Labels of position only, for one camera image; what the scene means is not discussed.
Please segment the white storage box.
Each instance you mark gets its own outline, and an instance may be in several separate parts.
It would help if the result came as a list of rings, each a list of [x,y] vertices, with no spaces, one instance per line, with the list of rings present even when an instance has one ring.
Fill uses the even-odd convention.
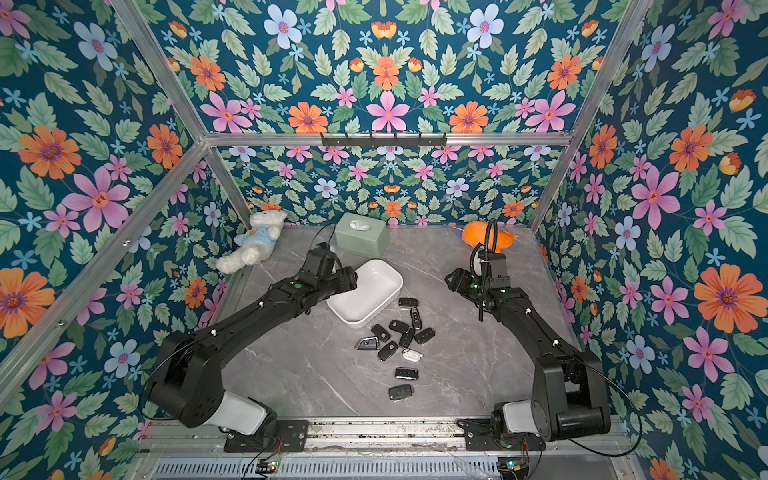
[[[345,325],[360,329],[399,295],[404,280],[397,270],[380,259],[369,260],[355,273],[357,288],[331,296],[327,305]]]

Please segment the black car key top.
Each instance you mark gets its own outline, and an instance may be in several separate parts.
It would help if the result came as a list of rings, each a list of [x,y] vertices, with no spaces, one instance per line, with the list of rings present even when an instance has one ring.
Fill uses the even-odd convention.
[[[401,309],[414,309],[419,306],[419,301],[412,297],[400,297],[398,299],[398,306]]]

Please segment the black slim car key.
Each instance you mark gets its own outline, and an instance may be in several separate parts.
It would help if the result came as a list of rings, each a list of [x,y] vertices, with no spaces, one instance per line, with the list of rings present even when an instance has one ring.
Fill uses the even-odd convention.
[[[420,331],[423,328],[422,318],[417,307],[410,309],[410,318],[412,328],[415,331]]]

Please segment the silver trimmed car key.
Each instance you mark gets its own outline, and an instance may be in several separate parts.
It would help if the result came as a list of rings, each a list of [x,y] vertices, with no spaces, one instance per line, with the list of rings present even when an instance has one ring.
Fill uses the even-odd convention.
[[[358,341],[356,349],[359,351],[378,351],[380,349],[380,341],[376,336],[365,337]]]

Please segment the black VW car key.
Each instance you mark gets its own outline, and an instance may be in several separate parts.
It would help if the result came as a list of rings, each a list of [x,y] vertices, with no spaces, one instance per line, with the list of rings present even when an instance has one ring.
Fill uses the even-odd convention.
[[[399,345],[394,341],[390,341],[377,352],[377,358],[379,361],[385,362],[392,358],[398,349]]]

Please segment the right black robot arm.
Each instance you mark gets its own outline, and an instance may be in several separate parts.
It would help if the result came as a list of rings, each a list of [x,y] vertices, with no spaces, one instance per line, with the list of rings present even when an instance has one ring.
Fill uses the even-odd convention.
[[[460,294],[508,329],[533,362],[527,399],[500,403],[492,425],[499,438],[535,434],[545,441],[607,434],[611,430],[608,382],[592,353],[560,337],[535,310],[528,294],[506,277],[483,280],[458,268],[445,278]]]

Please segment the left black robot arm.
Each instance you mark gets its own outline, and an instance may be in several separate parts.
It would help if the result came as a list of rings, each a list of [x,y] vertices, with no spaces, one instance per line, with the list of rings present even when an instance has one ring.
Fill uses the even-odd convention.
[[[255,434],[267,420],[268,408],[227,391],[223,369],[272,329],[333,295],[355,290],[357,279],[351,267],[325,276],[301,272],[271,285],[262,297],[210,327],[168,335],[144,398],[188,428],[211,425]]]

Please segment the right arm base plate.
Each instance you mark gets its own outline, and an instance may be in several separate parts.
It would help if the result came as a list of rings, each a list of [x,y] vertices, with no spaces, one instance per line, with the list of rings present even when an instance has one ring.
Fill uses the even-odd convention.
[[[456,421],[469,451],[543,451],[546,443],[533,433],[511,433],[495,420],[463,418]]]

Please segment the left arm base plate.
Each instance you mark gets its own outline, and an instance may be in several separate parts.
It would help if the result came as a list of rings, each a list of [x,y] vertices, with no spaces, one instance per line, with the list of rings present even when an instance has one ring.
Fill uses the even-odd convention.
[[[231,431],[223,447],[225,453],[281,453],[302,452],[308,439],[310,422],[307,420],[271,420],[255,434],[244,435]]]

